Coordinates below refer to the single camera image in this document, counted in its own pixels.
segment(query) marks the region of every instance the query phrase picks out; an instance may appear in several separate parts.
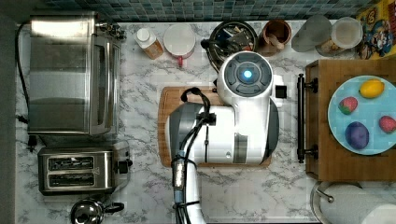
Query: tile backsplash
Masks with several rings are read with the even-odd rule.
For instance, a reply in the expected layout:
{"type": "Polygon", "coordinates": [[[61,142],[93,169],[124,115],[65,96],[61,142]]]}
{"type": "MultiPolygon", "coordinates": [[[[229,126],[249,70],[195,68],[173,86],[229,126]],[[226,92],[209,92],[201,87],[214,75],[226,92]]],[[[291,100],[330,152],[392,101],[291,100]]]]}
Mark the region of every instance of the tile backsplash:
{"type": "Polygon", "coordinates": [[[377,0],[44,0],[53,8],[91,9],[114,21],[257,21],[356,16],[377,0]]]}

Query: yellow egg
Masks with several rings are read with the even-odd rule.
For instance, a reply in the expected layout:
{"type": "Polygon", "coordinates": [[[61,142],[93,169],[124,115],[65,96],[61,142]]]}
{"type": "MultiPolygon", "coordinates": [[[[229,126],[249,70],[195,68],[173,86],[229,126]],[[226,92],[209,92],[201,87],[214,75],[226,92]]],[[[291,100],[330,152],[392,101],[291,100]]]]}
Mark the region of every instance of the yellow egg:
{"type": "Polygon", "coordinates": [[[384,88],[385,84],[381,80],[372,78],[361,84],[361,89],[359,92],[361,93],[362,97],[371,99],[381,95],[381,93],[384,91],[384,88]]]}

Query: brown mug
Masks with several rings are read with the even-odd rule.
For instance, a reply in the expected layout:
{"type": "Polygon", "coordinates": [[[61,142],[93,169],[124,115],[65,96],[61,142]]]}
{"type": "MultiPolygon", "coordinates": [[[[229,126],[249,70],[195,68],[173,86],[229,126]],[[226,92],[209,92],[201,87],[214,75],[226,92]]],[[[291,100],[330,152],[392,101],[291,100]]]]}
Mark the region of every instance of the brown mug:
{"type": "Polygon", "coordinates": [[[273,56],[280,52],[291,38],[291,28],[282,20],[268,21],[259,35],[258,52],[262,56],[273,56]]]}

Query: toaster slot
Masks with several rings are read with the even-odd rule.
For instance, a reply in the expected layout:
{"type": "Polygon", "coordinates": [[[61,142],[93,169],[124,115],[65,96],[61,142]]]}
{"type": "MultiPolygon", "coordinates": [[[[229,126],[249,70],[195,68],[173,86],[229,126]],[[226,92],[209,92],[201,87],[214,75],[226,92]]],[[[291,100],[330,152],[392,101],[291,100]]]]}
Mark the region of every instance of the toaster slot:
{"type": "Polygon", "coordinates": [[[50,187],[92,186],[94,177],[92,173],[71,175],[49,175],[50,187]]]}
{"type": "Polygon", "coordinates": [[[72,157],[49,159],[50,171],[93,169],[93,157],[72,157]]]}

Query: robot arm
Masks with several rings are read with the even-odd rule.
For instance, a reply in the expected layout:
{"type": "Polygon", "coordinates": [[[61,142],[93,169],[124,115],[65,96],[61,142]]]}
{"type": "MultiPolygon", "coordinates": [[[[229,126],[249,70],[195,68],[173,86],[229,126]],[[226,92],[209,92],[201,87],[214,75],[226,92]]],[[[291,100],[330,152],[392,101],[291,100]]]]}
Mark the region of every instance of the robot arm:
{"type": "Polygon", "coordinates": [[[273,72],[259,54],[242,51],[227,59],[219,71],[218,94],[226,105],[210,106],[197,88],[185,91],[200,95],[204,104],[185,103],[165,124],[171,150],[177,223],[205,223],[199,204],[196,165],[209,163],[260,164],[268,155],[269,130],[278,134],[278,118],[271,117],[273,72]]]}

